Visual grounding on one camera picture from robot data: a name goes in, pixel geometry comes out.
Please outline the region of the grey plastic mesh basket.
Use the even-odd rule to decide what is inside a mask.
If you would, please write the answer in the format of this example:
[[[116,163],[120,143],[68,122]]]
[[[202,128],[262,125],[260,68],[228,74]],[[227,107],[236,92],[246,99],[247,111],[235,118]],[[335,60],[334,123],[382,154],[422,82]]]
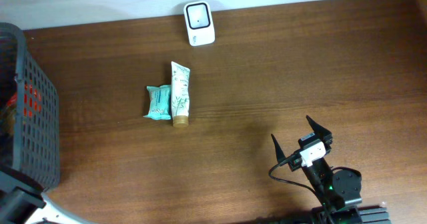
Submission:
[[[44,190],[59,184],[59,96],[11,23],[1,24],[1,164]]]

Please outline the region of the white floral cream tube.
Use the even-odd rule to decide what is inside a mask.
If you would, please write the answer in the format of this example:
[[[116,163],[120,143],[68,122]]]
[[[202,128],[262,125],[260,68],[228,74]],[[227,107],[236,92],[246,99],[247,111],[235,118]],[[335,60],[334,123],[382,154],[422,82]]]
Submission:
[[[189,125],[190,69],[171,62],[171,116],[177,128]]]

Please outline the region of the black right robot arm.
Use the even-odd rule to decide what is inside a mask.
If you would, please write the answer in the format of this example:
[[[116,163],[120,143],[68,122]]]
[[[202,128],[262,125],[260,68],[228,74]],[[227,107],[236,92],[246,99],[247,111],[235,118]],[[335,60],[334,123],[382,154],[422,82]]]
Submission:
[[[285,156],[277,139],[272,136],[277,164],[268,172],[271,179],[303,187],[314,194],[321,206],[308,215],[310,223],[361,223],[358,204],[362,202],[361,172],[328,165],[324,157],[332,150],[332,132],[306,117],[312,132],[298,140],[300,148]],[[281,166],[288,165],[291,171],[301,169],[310,182],[304,185],[295,181],[275,177],[272,173]]]

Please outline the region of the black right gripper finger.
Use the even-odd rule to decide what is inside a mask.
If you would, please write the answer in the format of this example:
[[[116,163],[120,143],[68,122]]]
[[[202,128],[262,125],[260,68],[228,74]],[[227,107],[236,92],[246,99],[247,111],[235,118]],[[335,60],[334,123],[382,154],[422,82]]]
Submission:
[[[316,123],[309,115],[306,115],[306,119],[313,132],[318,136],[318,138],[324,143],[332,142],[332,132]]]
[[[282,151],[282,148],[280,147],[280,144],[278,143],[277,139],[275,138],[274,134],[271,134],[272,141],[274,143],[275,153],[276,153],[276,159],[278,164],[282,163],[286,160],[286,156],[284,155],[284,152]]]

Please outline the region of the teal wet wipes pack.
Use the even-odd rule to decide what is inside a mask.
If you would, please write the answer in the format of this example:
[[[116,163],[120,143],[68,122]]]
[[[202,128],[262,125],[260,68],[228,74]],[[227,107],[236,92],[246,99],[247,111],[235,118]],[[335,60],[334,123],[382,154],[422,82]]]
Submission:
[[[171,85],[162,85],[159,87],[147,86],[149,93],[149,110],[146,118],[153,120],[170,120],[170,98]]]

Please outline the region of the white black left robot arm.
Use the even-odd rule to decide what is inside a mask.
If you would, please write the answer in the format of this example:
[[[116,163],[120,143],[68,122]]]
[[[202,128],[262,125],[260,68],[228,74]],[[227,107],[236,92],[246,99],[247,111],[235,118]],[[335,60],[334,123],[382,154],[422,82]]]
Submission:
[[[2,223],[89,223],[54,203],[32,178],[1,167]]]

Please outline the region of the black aluminium arm base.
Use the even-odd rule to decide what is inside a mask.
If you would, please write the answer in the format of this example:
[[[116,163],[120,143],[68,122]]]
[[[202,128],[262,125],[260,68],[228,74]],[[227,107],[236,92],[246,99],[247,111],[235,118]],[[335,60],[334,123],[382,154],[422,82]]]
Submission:
[[[351,207],[345,211],[327,214],[319,208],[309,213],[298,214],[294,217],[266,221],[270,224],[391,224],[390,215],[386,207],[373,206],[359,209]]]

